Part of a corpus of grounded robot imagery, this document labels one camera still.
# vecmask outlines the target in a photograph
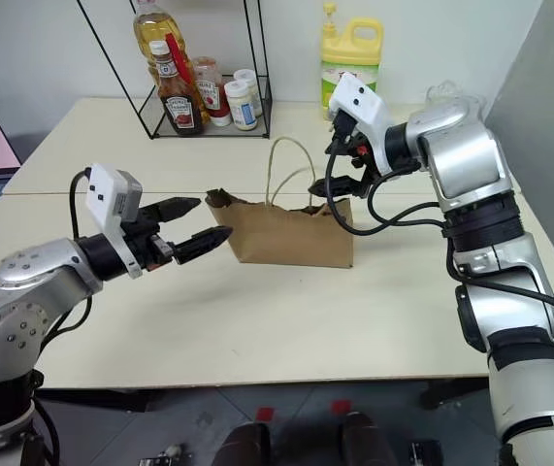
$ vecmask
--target brown paper bag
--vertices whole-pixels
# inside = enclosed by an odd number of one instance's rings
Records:
[[[268,161],[266,201],[250,203],[224,189],[213,189],[208,191],[206,203],[214,218],[220,225],[233,227],[229,244],[240,262],[351,267],[352,235],[337,224],[328,205],[313,206],[311,196],[309,205],[299,210],[287,211],[274,205],[278,191],[301,170],[288,176],[279,185],[272,200],[269,199],[274,150],[282,140],[292,141],[305,151],[315,182],[315,172],[305,148],[290,138],[278,138],[273,143]],[[342,199],[336,206],[345,220],[351,223],[349,199]]]

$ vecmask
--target green label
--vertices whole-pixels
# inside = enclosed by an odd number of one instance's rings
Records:
[[[322,61],[322,107],[328,107],[328,101],[337,83],[345,72],[353,74],[371,90],[375,91],[378,65],[343,65]]]

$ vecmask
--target cooking oil bottle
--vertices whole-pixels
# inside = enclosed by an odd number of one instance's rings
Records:
[[[167,34],[173,34],[176,42],[178,43],[179,53],[186,65],[186,70],[190,75],[192,83],[189,83],[192,88],[193,96],[198,96],[201,109],[201,120],[203,123],[210,121],[210,114],[206,110],[206,107],[201,100],[199,90],[195,84],[195,76],[192,68],[192,62],[188,59],[186,54],[186,43],[181,36],[178,25],[175,20],[167,12],[159,8],[155,4],[155,0],[136,0],[137,13],[134,16],[134,35],[139,43],[139,49],[141,53],[147,59],[147,69],[153,79],[153,82],[158,86],[160,79],[158,77],[158,70],[156,69],[155,60],[149,49],[149,43],[151,41],[165,41]]]
[[[324,4],[327,21],[322,28],[322,109],[327,117],[328,101],[344,72],[349,72],[375,90],[382,52],[384,29],[372,17],[354,17],[341,36],[331,19],[336,11],[334,3]],[[368,29],[373,38],[359,35]]]

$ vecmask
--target bottle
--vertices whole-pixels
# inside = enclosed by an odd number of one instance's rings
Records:
[[[216,60],[208,56],[198,56],[192,59],[192,66],[197,80],[195,83],[212,123],[216,126],[227,126],[231,123],[231,113],[225,97],[225,84],[218,72]]]
[[[203,132],[200,102],[193,95],[190,85],[179,75],[169,46],[165,41],[151,41],[149,51],[153,55],[160,85],[158,97],[162,100],[167,118],[180,136]]]
[[[244,81],[230,81],[225,85],[225,93],[231,109],[231,117],[238,129],[248,131],[257,126],[248,85]]]
[[[259,95],[259,85],[257,85],[255,72],[253,70],[238,70],[234,73],[234,80],[244,81],[248,85],[255,116],[260,117],[263,110],[261,108],[261,96]]]
[[[159,78],[156,70],[155,60],[149,50],[151,41],[164,41],[167,34],[172,34],[178,44],[179,54],[184,62],[186,69],[190,74],[190,85],[193,92],[199,95],[194,83],[194,74],[192,72],[192,63],[186,54],[186,43],[181,36],[178,25],[167,12],[155,4],[155,0],[136,0],[137,13],[134,16],[134,35],[139,43],[139,49],[147,59],[147,69],[153,78],[153,82],[158,86]],[[206,111],[203,102],[201,103],[201,118],[204,123],[210,121],[210,115]]]
[[[375,90],[377,72],[382,52],[384,29],[372,17],[354,17],[341,36],[337,33],[331,15],[337,7],[324,4],[327,22],[322,28],[322,109],[328,114],[328,102],[344,72],[353,74],[372,90]],[[357,35],[359,29],[371,29],[375,36],[366,39]]]

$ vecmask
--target dark floor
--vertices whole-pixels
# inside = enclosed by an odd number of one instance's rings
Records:
[[[340,465],[337,426],[343,411],[368,414],[381,426],[401,465],[408,441],[440,440],[446,466],[496,464],[498,443],[487,391],[435,411],[417,406],[421,382],[305,383],[169,390],[146,413],[46,402],[61,440],[64,466],[135,466],[183,444],[193,466],[210,465],[236,426],[269,418],[274,464]]]

